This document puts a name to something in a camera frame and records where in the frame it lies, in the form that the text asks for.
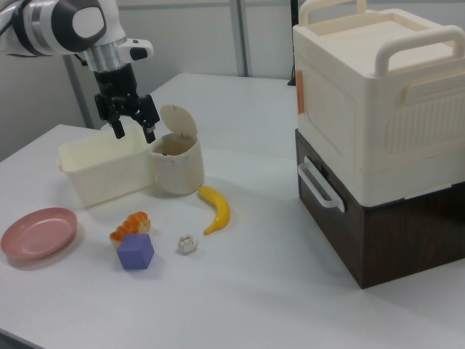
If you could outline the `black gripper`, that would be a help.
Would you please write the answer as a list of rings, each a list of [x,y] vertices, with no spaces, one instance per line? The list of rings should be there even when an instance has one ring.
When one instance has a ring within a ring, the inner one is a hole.
[[[106,121],[117,139],[124,135],[120,115],[131,116],[141,127],[147,143],[155,141],[155,125],[160,116],[151,95],[140,97],[131,64],[112,71],[94,72],[100,92],[94,96],[101,120]]]

